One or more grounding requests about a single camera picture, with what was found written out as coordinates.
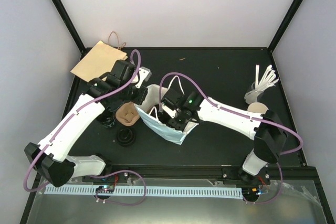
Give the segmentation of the stack of black lids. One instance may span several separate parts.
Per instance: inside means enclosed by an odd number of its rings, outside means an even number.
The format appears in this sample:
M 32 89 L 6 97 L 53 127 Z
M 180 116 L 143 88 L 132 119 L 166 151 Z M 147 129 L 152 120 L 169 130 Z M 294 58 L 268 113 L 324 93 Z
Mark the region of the stack of black lids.
M 117 142 L 123 147 L 131 146 L 136 140 L 135 131 L 128 127 L 123 127 L 117 132 Z

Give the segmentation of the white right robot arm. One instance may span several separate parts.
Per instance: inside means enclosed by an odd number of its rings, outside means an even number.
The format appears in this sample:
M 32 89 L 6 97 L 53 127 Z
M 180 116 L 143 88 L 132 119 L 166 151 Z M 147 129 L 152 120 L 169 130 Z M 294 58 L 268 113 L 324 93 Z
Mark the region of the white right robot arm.
M 168 89 L 159 101 L 161 119 L 175 130 L 183 130 L 192 122 L 212 122 L 254 141 L 253 149 L 237 173 L 244 184 L 253 184 L 262 168 L 278 162 L 288 137 L 280 127 L 278 115 L 269 110 L 265 113 L 243 111 L 196 92 L 186 96 L 173 89 Z

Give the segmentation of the stack of white paper cups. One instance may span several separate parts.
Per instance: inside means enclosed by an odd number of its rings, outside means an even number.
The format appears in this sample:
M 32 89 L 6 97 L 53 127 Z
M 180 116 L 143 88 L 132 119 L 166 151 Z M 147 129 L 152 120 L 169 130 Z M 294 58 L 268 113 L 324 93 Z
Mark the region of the stack of white paper cups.
M 251 103 L 248 108 L 248 112 L 265 114 L 268 111 L 268 107 L 260 102 Z

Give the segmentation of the light blue paper bag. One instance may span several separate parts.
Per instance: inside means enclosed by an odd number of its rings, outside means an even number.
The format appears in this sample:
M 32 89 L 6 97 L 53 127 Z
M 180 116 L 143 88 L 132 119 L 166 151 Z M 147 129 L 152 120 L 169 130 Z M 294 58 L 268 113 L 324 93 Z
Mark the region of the light blue paper bag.
M 164 123 L 164 113 L 159 113 L 159 85 L 151 84 L 147 86 L 148 93 L 141 105 L 135 105 L 135 108 L 144 122 L 153 132 L 165 140 L 177 145 L 182 145 L 187 135 L 192 132 L 198 123 L 188 122 L 186 127 L 181 130 L 176 130 Z

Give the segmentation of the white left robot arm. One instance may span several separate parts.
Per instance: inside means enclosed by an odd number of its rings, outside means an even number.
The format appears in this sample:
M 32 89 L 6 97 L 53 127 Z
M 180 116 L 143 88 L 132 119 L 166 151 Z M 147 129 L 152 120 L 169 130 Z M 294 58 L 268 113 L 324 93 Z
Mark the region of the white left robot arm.
M 88 90 L 81 94 L 70 112 L 56 128 L 38 144 L 29 143 L 24 152 L 32 168 L 55 187 L 75 177 L 96 176 L 108 181 L 111 166 L 98 155 L 70 156 L 69 152 L 85 129 L 96 119 L 107 124 L 117 101 L 142 104 L 148 89 L 143 85 L 151 70 L 124 60 L 117 60 L 111 71 L 88 82 Z

